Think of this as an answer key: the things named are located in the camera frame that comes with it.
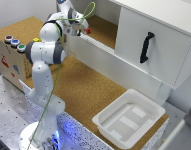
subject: red object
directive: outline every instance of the red object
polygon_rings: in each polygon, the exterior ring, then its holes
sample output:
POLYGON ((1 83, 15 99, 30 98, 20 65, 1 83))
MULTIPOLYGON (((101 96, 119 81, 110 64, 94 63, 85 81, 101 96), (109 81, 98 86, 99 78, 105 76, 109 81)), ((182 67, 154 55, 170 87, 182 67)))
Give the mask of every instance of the red object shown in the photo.
POLYGON ((90 28, 86 29, 87 34, 90 34, 90 28))
POLYGON ((6 59, 5 59, 5 56, 3 56, 1 62, 2 62, 7 68, 9 68, 9 65, 8 65, 8 63, 7 63, 6 59))
POLYGON ((15 75, 13 73, 11 73, 13 77, 15 77, 15 75))

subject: brown box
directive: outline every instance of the brown box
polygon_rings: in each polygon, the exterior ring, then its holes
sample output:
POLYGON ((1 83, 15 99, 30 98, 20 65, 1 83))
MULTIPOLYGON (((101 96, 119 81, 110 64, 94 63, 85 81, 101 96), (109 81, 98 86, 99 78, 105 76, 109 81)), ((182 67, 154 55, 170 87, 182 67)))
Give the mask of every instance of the brown box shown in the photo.
POLYGON ((25 80, 32 75, 32 66, 26 59, 25 54, 20 54, 0 41, 0 71, 10 82, 23 90, 20 80, 25 80))

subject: green cable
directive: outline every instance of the green cable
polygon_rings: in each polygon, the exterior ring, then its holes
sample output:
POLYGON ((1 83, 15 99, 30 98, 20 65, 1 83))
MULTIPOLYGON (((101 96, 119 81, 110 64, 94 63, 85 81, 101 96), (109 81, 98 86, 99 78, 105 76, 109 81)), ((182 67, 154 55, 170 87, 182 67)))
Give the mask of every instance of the green cable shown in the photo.
MULTIPOLYGON (((75 20, 80 20, 80 19, 82 19, 81 26, 80 26, 80 29, 81 29, 83 20, 84 20, 86 17, 88 17, 88 16, 94 11, 95 6, 96 6, 96 4, 95 4, 94 2, 91 2, 91 3, 87 6, 87 8, 85 9, 85 12, 84 12, 84 14, 83 14, 84 17, 82 17, 82 18, 79 18, 79 19, 56 19, 56 20, 74 20, 74 21, 75 21, 75 20), (86 11, 88 10, 88 8, 89 8, 89 6, 90 6, 91 4, 94 4, 94 7, 93 7, 93 9, 91 10, 91 12, 85 16, 86 11)), ((60 31, 59 31, 59 29, 58 29, 58 27, 57 27, 56 24, 55 24, 55 26, 56 26, 57 31, 58 31, 58 34, 60 35, 60 38, 61 38, 62 35, 61 35, 61 33, 60 33, 60 31)), ((51 95, 50 95, 50 97, 49 97, 49 99, 48 99, 48 102, 47 102, 47 104, 46 104, 46 106, 45 106, 45 108, 44 108, 44 111, 43 111, 42 116, 41 116, 41 118, 40 118, 40 120, 39 120, 39 123, 38 123, 38 125, 37 125, 37 128, 36 128, 35 131, 34 131, 34 134, 33 134, 32 139, 31 139, 31 141, 30 141, 30 143, 29 143, 29 145, 28 145, 27 150, 30 148, 30 145, 31 145, 31 143, 32 143, 32 141, 33 141, 33 139, 34 139, 34 137, 35 137, 35 134, 36 134, 36 132, 37 132, 37 129, 38 129, 38 127, 39 127, 39 124, 41 123, 42 118, 44 117, 45 111, 46 111, 46 109, 48 108, 48 105, 49 105, 49 103, 50 103, 50 101, 51 101, 51 97, 52 97, 52 95, 53 95, 53 91, 54 91, 54 89, 55 89, 55 85, 56 85, 57 80, 58 80, 58 75, 59 75, 60 67, 61 67, 61 64, 59 64, 59 66, 58 66, 57 75, 56 75, 56 79, 55 79, 55 82, 54 82, 53 90, 52 90, 51 95)))

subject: white cabinet door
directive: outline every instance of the white cabinet door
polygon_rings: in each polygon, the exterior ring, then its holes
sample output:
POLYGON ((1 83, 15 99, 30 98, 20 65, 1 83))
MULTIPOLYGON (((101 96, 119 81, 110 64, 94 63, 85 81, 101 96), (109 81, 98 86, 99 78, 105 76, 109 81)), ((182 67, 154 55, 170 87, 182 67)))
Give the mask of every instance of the white cabinet door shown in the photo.
POLYGON ((137 67, 174 86, 190 45, 190 36, 122 7, 115 54, 137 67), (149 40, 148 60, 141 64, 148 32, 155 37, 149 40))

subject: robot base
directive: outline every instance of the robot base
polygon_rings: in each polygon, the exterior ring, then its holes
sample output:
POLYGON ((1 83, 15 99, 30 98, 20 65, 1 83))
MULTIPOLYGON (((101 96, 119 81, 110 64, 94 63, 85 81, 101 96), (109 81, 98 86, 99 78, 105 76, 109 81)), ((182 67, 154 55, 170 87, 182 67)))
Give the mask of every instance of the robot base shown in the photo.
MULTIPOLYGON (((29 126, 27 126, 20 134, 20 138, 19 138, 19 150, 27 150, 28 146, 30 144, 30 140, 29 138, 32 136, 32 133, 34 132, 34 130, 37 128, 38 122, 32 123, 29 126)), ((60 140, 60 145, 64 144, 64 140, 60 140)), ((32 144, 30 145, 29 150, 44 150, 44 148, 40 147, 40 148, 36 148, 34 147, 32 144)))

